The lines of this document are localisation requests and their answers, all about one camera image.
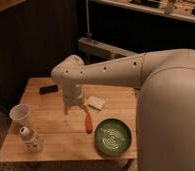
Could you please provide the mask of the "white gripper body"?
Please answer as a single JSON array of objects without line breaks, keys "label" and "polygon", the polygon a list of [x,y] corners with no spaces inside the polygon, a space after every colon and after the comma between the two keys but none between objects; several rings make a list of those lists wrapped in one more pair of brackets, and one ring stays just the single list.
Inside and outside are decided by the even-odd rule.
[{"label": "white gripper body", "polygon": [[62,91],[66,106],[78,106],[84,103],[84,93],[80,84],[63,84]]}]

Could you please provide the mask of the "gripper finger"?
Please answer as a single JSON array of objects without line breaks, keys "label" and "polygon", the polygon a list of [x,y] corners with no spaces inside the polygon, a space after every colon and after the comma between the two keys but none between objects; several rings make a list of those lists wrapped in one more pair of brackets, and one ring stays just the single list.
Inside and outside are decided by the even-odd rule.
[{"label": "gripper finger", "polygon": [[81,105],[80,105],[80,108],[81,108],[82,110],[84,110],[86,113],[88,113],[88,108],[87,108],[87,106],[86,106],[85,104],[81,104]]},{"label": "gripper finger", "polygon": [[69,111],[69,106],[64,106],[64,113],[65,113],[65,115],[67,115],[68,114],[68,111]]}]

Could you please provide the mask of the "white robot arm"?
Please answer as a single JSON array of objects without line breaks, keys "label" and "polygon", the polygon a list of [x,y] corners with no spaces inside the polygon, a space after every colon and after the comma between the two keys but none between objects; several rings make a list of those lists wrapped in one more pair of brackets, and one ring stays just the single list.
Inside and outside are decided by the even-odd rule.
[{"label": "white robot arm", "polygon": [[145,52],[90,65],[70,55],[51,77],[69,106],[83,101],[84,84],[137,89],[138,170],[195,171],[195,50]]}]

